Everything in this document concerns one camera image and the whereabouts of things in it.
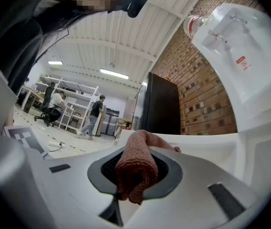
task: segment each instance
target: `red towel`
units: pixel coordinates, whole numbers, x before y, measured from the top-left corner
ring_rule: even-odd
[[[129,198],[130,202],[141,204],[144,190],[157,182],[158,167],[148,146],[181,152],[180,148],[173,148],[155,134],[144,130],[132,133],[128,138],[125,151],[115,166],[117,193],[120,200]]]

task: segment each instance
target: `black cable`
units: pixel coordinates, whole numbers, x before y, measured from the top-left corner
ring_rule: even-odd
[[[58,150],[62,149],[62,143],[60,143],[59,145],[60,145],[60,148],[58,148],[56,150],[53,150],[53,151],[50,151],[50,152],[55,152],[55,151],[58,151]]]

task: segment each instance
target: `fluorescent light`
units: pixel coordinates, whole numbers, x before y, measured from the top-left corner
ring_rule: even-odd
[[[62,61],[49,61],[49,64],[63,64]]]
[[[121,77],[121,78],[124,78],[124,79],[129,79],[129,76],[127,76],[127,75],[119,74],[119,73],[112,72],[112,71],[107,71],[107,70],[104,70],[104,69],[100,69],[100,72],[105,73],[105,74],[114,75],[114,76],[117,76],[117,77]]]

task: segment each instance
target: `white floor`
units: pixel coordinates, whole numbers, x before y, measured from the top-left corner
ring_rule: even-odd
[[[102,135],[101,137],[94,137],[94,140],[90,141],[87,135],[79,139],[76,134],[70,131],[65,131],[64,129],[58,130],[58,126],[56,125],[54,127],[47,127],[43,120],[35,122],[34,116],[22,111],[18,105],[15,106],[14,125],[30,125],[40,141],[47,145],[51,151],[58,148],[48,145],[49,141],[63,142],[66,146],[65,148],[49,152],[49,155],[53,158],[83,155],[114,145],[114,138],[111,136]]]

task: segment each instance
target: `red brick wall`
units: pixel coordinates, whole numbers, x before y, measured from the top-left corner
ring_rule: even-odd
[[[199,0],[190,14],[210,15],[223,2],[263,11],[257,0]],[[221,80],[192,45],[183,25],[176,31],[152,72],[177,84],[181,134],[217,135],[237,132],[235,116]]]

